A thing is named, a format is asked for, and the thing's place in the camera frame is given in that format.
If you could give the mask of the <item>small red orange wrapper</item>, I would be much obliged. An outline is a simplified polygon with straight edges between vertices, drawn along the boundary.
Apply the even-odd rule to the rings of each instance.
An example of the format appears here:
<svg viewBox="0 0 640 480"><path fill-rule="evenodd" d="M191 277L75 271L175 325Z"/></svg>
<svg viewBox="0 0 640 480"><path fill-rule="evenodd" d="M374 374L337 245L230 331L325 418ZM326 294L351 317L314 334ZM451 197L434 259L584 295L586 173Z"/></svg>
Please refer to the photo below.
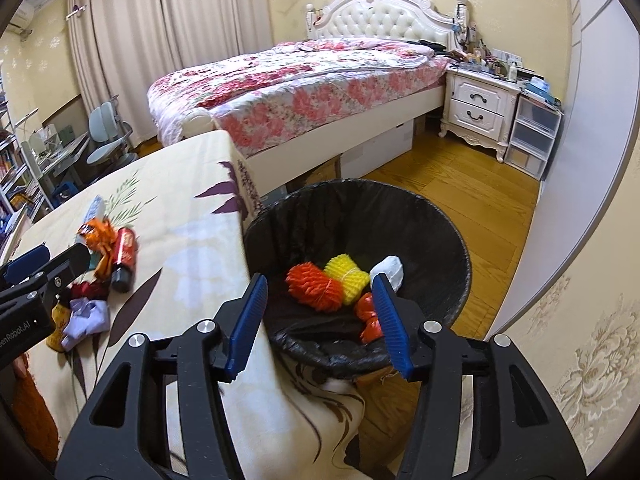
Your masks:
<svg viewBox="0 0 640 480"><path fill-rule="evenodd" d="M383 331L375 311L373 296L370 292L362 295L354 307L354 313L364 323L360 334L363 344L370 344L383 337Z"/></svg>

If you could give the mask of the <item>teal white small box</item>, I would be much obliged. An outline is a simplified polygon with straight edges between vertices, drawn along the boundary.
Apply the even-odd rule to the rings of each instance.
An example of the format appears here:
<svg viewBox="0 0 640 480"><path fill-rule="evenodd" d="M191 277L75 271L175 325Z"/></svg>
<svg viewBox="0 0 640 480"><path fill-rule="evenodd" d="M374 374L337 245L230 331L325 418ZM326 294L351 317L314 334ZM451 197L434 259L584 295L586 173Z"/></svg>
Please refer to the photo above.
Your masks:
<svg viewBox="0 0 640 480"><path fill-rule="evenodd" d="M101 259L102 259L102 255L99 252L93 252L90 256L88 270L89 271L96 270L96 267L99 265Z"/></svg>

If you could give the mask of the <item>lavender paper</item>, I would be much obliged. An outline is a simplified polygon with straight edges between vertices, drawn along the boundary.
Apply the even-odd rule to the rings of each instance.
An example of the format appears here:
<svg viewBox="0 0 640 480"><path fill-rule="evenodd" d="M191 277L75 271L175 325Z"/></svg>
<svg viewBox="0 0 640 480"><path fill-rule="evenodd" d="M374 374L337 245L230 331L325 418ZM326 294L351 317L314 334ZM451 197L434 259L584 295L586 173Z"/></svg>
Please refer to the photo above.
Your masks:
<svg viewBox="0 0 640 480"><path fill-rule="evenodd" d="M91 335L107 332L111 327L111 315L107 302L87 298L70 302L70 320L63 328L62 348L70 352Z"/></svg>

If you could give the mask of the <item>white plastic bag ball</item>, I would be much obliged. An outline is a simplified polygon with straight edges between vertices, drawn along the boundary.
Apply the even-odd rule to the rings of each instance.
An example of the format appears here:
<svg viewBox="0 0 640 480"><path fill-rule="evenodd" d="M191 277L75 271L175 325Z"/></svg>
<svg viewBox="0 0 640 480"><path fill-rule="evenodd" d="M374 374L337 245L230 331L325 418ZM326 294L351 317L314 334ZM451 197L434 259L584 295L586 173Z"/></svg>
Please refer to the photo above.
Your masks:
<svg viewBox="0 0 640 480"><path fill-rule="evenodd" d="M398 256L387 256L377 263L369 272L370 282L373 282L378 274L384 274L387 281L390 282L393 291L398 292L404 280L404 266Z"/></svg>

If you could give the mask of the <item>yellow foam fruit net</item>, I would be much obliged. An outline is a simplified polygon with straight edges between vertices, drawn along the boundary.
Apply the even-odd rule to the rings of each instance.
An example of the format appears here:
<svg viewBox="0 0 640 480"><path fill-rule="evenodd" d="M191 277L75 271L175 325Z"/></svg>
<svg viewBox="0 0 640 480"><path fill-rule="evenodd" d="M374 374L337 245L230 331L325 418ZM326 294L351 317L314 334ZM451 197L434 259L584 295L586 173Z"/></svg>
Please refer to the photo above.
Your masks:
<svg viewBox="0 0 640 480"><path fill-rule="evenodd" d="M341 283L344 306L350 306L357 301L370 283L369 273L361 270L347 254L330 259L323 271L329 278Z"/></svg>

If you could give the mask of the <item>red cylindrical bottle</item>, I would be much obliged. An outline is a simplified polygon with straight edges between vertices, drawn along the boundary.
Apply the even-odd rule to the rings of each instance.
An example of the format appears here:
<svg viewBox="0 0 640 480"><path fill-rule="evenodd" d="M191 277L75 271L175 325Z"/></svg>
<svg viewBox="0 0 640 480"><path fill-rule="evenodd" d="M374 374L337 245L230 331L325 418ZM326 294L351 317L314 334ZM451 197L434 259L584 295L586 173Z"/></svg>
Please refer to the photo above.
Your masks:
<svg viewBox="0 0 640 480"><path fill-rule="evenodd" d="M137 263L137 247L134 230L120 228L114 246L111 274L111 288L115 292L126 294L132 289Z"/></svg>

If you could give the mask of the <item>milk powder sachet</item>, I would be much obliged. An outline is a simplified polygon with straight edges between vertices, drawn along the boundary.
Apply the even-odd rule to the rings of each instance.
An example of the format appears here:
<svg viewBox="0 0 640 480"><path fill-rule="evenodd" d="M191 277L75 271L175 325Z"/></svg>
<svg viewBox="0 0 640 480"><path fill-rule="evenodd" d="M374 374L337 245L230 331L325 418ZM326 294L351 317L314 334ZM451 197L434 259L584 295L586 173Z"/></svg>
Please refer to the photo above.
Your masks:
<svg viewBox="0 0 640 480"><path fill-rule="evenodd" d="M84 225L90 220L103 220L105 217L106 211L106 201L102 196L97 195L92 202L90 203L88 210L86 211L85 217L82 219L80 228L75 236L76 243L85 243L84 236L82 232L84 232Z"/></svg>

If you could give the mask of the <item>red foam fruit net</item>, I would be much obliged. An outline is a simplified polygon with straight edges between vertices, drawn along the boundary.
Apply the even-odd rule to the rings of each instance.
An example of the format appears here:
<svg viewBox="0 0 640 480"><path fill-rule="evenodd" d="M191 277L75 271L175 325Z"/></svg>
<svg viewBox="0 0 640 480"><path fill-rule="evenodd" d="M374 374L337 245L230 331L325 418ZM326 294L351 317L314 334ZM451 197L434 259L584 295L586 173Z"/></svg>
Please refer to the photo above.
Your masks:
<svg viewBox="0 0 640 480"><path fill-rule="evenodd" d="M318 312L335 312L343 305L341 282L330 278L311 262L292 266L286 274L285 283L294 299Z"/></svg>

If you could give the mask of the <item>black trash bin with liner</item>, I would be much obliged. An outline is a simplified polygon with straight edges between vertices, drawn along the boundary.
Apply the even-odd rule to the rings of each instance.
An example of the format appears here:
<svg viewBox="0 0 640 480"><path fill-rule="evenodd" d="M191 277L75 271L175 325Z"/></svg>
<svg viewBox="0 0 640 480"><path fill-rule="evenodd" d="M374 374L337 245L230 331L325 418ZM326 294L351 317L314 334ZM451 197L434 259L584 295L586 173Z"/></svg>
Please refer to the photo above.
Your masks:
<svg viewBox="0 0 640 480"><path fill-rule="evenodd" d="M397 186L362 179L305 186L272 204L244 235L250 272L268 281L264 324L274 350L340 379L390 366L374 322L375 274L451 325L469 297L472 264L444 212Z"/></svg>

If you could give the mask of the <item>study desk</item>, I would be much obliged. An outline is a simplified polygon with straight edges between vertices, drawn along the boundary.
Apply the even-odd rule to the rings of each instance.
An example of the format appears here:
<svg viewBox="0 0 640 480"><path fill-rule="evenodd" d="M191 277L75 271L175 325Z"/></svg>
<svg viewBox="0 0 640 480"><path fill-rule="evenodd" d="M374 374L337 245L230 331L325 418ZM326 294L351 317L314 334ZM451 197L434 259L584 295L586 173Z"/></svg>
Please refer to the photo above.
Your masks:
<svg viewBox="0 0 640 480"><path fill-rule="evenodd" d="M67 146L57 148L41 162L35 156L35 152L28 142L24 141L21 144L21 151L27 168L48 197L51 197L53 194L55 179L63 179L65 176L69 176L70 180L78 188L84 186L75 169L75 165L82 159L82 156L84 156L89 141L89 133L85 132Z"/></svg>

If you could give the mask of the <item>floral pattern tablecloth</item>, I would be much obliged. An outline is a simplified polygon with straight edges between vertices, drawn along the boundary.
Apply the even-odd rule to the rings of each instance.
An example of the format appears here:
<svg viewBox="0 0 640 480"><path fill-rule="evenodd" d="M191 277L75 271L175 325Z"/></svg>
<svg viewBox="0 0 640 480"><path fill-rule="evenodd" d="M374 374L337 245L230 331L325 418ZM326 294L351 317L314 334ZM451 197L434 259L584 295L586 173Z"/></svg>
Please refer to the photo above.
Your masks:
<svg viewBox="0 0 640 480"><path fill-rule="evenodd" d="M108 364L129 336L182 334L219 306L242 295L248 282L243 234L259 198L247 162L227 133L182 141L117 170L31 226L17 245L58 255L76 240L96 198L112 226L137 237L134 286L111 292L110 329L71 352L46 344L28 352L38 392L25 413L28 437L61 453L74 422ZM355 389L325 389L310 371L278 359L259 332L247 367L221 389L233 444L250 479L356 479L346 463L363 418Z"/></svg>

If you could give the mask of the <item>bed with floral quilt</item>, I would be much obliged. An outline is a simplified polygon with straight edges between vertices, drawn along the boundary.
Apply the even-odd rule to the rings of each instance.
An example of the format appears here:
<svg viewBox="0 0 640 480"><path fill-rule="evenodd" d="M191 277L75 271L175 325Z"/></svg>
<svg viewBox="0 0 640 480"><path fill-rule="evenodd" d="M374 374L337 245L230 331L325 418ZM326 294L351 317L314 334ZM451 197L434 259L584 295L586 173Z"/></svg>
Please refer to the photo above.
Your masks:
<svg viewBox="0 0 640 480"><path fill-rule="evenodd" d="M450 63L402 40L286 42L163 76L148 102L166 146L227 131L265 195L442 106Z"/></svg>

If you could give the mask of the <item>plastic drawer storage unit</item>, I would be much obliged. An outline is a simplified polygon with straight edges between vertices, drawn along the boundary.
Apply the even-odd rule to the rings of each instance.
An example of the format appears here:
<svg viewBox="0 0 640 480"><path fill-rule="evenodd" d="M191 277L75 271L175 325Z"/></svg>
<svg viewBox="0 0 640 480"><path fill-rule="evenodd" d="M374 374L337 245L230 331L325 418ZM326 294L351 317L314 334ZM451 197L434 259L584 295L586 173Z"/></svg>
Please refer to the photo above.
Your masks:
<svg viewBox="0 0 640 480"><path fill-rule="evenodd" d="M504 161L541 181L552 159L562 122L562 110L522 91L518 97Z"/></svg>

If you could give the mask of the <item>beige curtains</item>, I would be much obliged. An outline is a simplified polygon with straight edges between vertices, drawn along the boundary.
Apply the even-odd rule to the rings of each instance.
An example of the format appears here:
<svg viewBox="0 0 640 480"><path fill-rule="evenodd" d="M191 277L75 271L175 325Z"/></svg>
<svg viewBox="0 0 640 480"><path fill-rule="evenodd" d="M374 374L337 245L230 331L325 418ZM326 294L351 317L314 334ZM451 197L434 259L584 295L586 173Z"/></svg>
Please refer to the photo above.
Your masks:
<svg viewBox="0 0 640 480"><path fill-rule="evenodd" d="M67 0L87 110L114 96L139 145L157 134L148 93L176 70L272 45L268 0Z"/></svg>

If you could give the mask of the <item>white tufted headboard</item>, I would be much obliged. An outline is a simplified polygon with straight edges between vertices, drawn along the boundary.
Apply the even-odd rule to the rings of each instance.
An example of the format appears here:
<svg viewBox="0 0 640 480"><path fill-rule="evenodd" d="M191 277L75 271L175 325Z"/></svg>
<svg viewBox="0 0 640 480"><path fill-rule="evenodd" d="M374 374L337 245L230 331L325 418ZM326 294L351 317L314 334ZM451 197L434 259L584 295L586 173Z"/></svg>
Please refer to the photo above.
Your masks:
<svg viewBox="0 0 640 480"><path fill-rule="evenodd" d="M468 0L456 0L452 15L439 13L431 0L334 0L322 9L306 6L309 39L424 40L460 50L469 21Z"/></svg>

